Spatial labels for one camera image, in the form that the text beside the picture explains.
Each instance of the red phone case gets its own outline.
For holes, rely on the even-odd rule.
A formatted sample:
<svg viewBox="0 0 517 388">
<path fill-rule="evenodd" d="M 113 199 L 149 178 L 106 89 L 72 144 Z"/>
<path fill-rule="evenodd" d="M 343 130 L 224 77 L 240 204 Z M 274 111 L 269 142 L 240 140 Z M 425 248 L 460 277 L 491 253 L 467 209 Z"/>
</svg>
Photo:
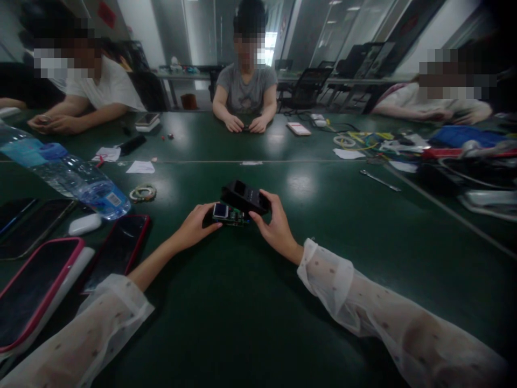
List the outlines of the red phone case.
<svg viewBox="0 0 517 388">
<path fill-rule="evenodd" d="M 0 348 L 0 354 L 1 353 L 5 353 L 5 352 L 7 352 L 7 351 L 9 351 L 11 349 L 14 349 L 18 345 L 20 345 L 23 341 L 25 341 L 27 339 L 27 337 L 36 328 L 36 326 L 38 325 L 39 321 L 41 320 L 41 318 L 45 314 L 45 311 L 47 310 L 48 306 L 52 302 L 52 299 L 55 297 L 56 293 L 58 292 L 59 287 L 61 287 L 63 281 L 65 280 L 66 276 L 68 275 L 68 272 L 70 272 L 70 268 L 72 268 L 72 265 L 75 263 L 77 257 L 81 253 L 82 249 L 85 247 L 85 241 L 83 239 L 79 238 L 79 237 L 69 237 L 69 238 L 62 238 L 62 239 L 55 239 L 55 240 L 47 241 L 46 243 L 40 245 L 38 247 L 38 249 L 36 249 L 36 251 L 29 257 L 27 262 L 25 264 L 23 264 L 23 267 L 20 268 L 20 270 L 16 273 L 16 275 L 7 284 L 7 286 L 5 286 L 5 288 L 2 290 L 2 293 L 0 294 L 0 299 L 5 294 L 5 292 L 9 289 L 9 287 L 11 287 L 11 285 L 16 281 L 16 279 L 21 275 L 21 273 L 23 272 L 25 267 L 38 254 L 38 252 L 40 251 L 40 249 L 43 246 L 45 246 L 46 244 L 50 244 L 50 243 L 56 243 L 56 242 L 59 242 L 59 241 L 69 241 L 69 240 L 76 240 L 78 242 L 77 247 L 75 247 L 74 251 L 72 252 L 72 255 L 67 260 L 66 264 L 64 265 L 63 269 L 59 273 L 58 277 L 56 278 L 56 280 L 54 281 L 54 283 L 52 284 L 52 286 L 48 290 L 47 294 L 43 298 L 41 304 L 39 305 L 39 307 L 36 309 L 36 311 L 32 315 L 31 319 L 29 320 L 27 326 L 23 330 L 23 332 L 20 335 L 20 337 L 16 341 L 14 341 L 12 344 L 10 344 L 10 345 L 8 345 L 6 347 Z"/>
<path fill-rule="evenodd" d="M 144 217 L 145 218 L 145 223 L 144 223 L 144 226 L 142 228 L 142 232 L 140 233 L 140 236 L 138 236 L 138 240 L 136 241 L 135 250 L 131 254 L 131 257 L 129 258 L 129 261 L 128 261 L 128 265 L 127 265 L 127 267 L 125 268 L 125 271 L 124 271 L 124 275 L 127 275 L 129 273 L 129 269 L 131 268 L 131 265 L 135 261 L 135 258 L 136 258 L 136 255 L 137 255 L 138 251 L 140 250 L 140 246 L 142 245 L 142 242 L 143 242 L 143 239 L 144 239 L 144 236 L 145 236 L 145 232 L 147 231 L 147 228 L 149 227 L 150 217 L 149 216 L 143 216 L 143 215 L 130 215 L 130 216 L 124 216 L 123 218 L 125 218 L 125 217 Z M 106 242 L 111 238 L 111 234 L 113 233 L 113 230 L 117 227 L 117 223 L 120 220 L 121 219 L 119 218 L 115 222 L 115 224 L 113 225 L 113 227 L 111 228 L 111 230 L 109 232 L 108 238 L 104 241 L 104 244 L 102 244 L 101 249 L 99 249 L 99 252 L 97 253 L 97 255 L 95 255 L 95 258 L 92 260 L 92 265 L 90 266 L 90 270 L 88 271 L 88 274 L 85 276 L 85 280 L 84 280 L 83 284 L 81 285 L 81 289 L 85 286 L 86 282 L 88 281 L 89 276 L 91 275 L 91 273 L 95 269 L 95 265 L 97 264 L 97 261 L 99 260 L 99 257 L 101 255 L 101 253 L 104 251 L 104 248 L 106 246 Z M 85 292 L 85 291 L 81 291 L 80 292 L 81 295 L 89 295 L 90 293 L 91 292 Z"/>
</svg>

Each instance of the white polka dot sleeve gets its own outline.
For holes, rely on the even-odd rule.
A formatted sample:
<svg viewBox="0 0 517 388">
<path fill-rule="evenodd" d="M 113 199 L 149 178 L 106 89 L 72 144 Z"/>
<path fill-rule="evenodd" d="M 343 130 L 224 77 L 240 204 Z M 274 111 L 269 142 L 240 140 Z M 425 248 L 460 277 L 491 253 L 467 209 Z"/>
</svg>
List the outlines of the white polka dot sleeve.
<svg viewBox="0 0 517 388">
<path fill-rule="evenodd" d="M 413 387 L 496 386 L 506 361 L 470 334 L 387 290 L 307 239 L 298 276 L 342 326 L 385 344 Z"/>
<path fill-rule="evenodd" d="M 154 307 L 125 276 L 110 275 L 77 316 L 14 368 L 5 387 L 89 387 Z"/>
</svg>

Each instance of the bottle label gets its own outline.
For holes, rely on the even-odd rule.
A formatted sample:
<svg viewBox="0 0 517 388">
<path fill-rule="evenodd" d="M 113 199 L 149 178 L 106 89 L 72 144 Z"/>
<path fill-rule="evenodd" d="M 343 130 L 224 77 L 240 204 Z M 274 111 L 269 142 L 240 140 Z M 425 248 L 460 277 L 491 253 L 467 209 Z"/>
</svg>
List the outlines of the bottle label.
<svg viewBox="0 0 517 388">
<path fill-rule="evenodd" d="M 102 199 L 89 204 L 89 206 L 100 214 L 110 214 L 114 212 L 117 207 L 126 203 L 128 199 L 117 187 L 113 187 L 113 191 Z"/>
<path fill-rule="evenodd" d="M 47 162 L 38 152 L 41 147 L 43 143 L 38 139 L 26 138 L 8 143 L 0 148 L 0 151 L 23 167 L 30 168 Z"/>
</svg>

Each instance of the gray t-shirt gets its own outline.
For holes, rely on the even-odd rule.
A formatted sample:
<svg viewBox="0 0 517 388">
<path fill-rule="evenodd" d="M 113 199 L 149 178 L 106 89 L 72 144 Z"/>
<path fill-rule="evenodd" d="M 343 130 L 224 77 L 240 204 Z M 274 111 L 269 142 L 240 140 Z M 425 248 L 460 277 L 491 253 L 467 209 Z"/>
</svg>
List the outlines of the gray t-shirt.
<svg viewBox="0 0 517 388">
<path fill-rule="evenodd" d="M 234 64 L 225 67 L 217 79 L 217 85 L 228 92 L 226 107 L 232 114 L 261 114 L 264 92 L 277 83 L 276 72 L 270 66 L 255 69 L 247 85 Z"/>
</svg>

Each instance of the white paper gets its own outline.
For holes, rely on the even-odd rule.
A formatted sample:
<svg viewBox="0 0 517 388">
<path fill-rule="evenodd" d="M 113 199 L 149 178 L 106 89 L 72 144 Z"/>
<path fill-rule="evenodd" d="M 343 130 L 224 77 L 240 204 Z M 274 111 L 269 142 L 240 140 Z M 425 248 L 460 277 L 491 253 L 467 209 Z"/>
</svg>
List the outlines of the white paper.
<svg viewBox="0 0 517 388">
<path fill-rule="evenodd" d="M 155 168 L 151 162 L 134 161 L 126 174 L 152 174 Z"/>
<path fill-rule="evenodd" d="M 120 157 L 120 148 L 101 147 L 92 160 L 98 162 L 101 159 L 100 156 L 105 162 L 116 162 Z"/>
<path fill-rule="evenodd" d="M 353 150 L 343 150 L 339 148 L 334 148 L 334 153 L 339 156 L 341 159 L 357 159 L 358 157 L 364 157 L 365 154 L 360 153 L 359 151 Z"/>
<path fill-rule="evenodd" d="M 409 164 L 403 162 L 390 161 L 389 164 L 395 167 L 398 171 L 411 172 L 412 174 L 416 173 L 416 169 L 418 168 L 416 164 Z"/>
</svg>

